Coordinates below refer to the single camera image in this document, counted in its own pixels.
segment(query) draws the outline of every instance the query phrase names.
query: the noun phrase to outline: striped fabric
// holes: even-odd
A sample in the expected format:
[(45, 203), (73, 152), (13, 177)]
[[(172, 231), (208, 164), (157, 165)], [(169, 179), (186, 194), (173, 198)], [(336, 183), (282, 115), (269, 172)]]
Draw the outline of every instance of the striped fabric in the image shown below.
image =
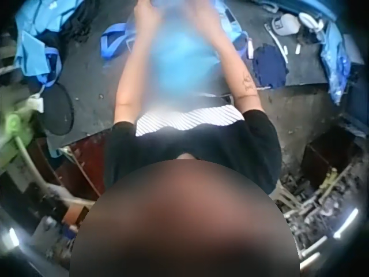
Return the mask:
[(137, 121), (136, 137), (153, 133), (164, 127), (177, 130), (190, 130), (200, 124), (228, 126), (237, 121), (244, 120), (242, 114), (232, 105), (212, 108), (199, 108), (188, 113), (148, 112)]

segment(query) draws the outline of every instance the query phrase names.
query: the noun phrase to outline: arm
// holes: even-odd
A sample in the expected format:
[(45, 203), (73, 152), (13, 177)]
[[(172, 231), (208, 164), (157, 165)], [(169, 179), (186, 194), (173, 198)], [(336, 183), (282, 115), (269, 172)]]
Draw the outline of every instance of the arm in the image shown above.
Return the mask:
[(150, 45), (161, 21), (150, 0), (138, 0), (134, 14), (137, 37), (116, 92), (114, 123), (134, 123), (140, 113)]
[(249, 110), (264, 111), (255, 83), (233, 43), (221, 26), (219, 14), (207, 0), (190, 0), (187, 14), (197, 29), (218, 52), (236, 108), (243, 114)]
[(243, 114), (250, 110), (264, 111), (256, 85), (233, 43), (223, 32), (213, 45), (218, 52), (225, 79), (235, 99), (236, 108)]

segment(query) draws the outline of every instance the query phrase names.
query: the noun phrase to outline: black t-shirt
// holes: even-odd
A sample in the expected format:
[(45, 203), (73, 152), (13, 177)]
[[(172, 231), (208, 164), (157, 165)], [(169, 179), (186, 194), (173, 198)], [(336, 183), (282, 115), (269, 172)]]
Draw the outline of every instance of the black t-shirt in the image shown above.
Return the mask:
[(258, 110), (242, 115), (219, 98), (202, 99), (170, 115), (152, 112), (136, 124), (115, 124), (105, 146), (106, 188), (136, 169), (189, 153), (243, 174), (270, 194), (281, 148), (268, 116)]

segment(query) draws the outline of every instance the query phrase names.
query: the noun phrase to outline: black shirt sleeve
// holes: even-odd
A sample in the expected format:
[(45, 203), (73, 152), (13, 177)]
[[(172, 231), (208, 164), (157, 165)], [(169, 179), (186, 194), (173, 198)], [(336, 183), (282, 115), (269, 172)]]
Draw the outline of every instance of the black shirt sleeve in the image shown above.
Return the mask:
[(247, 111), (243, 114), (258, 152), (274, 184), (277, 183), (282, 168), (282, 153), (276, 128), (268, 116), (259, 110)]
[(110, 188), (125, 174), (124, 164), (135, 157), (135, 125), (130, 122), (116, 123), (108, 135), (104, 149), (104, 184)]

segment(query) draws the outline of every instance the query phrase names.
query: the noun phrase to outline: navy blue cloth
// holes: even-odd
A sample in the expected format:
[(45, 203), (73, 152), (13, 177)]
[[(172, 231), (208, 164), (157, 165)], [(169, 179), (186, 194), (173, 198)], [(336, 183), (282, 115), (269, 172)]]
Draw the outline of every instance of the navy blue cloth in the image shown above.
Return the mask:
[(280, 88), (286, 84), (288, 69), (278, 48), (263, 44), (254, 52), (253, 69), (260, 86)]

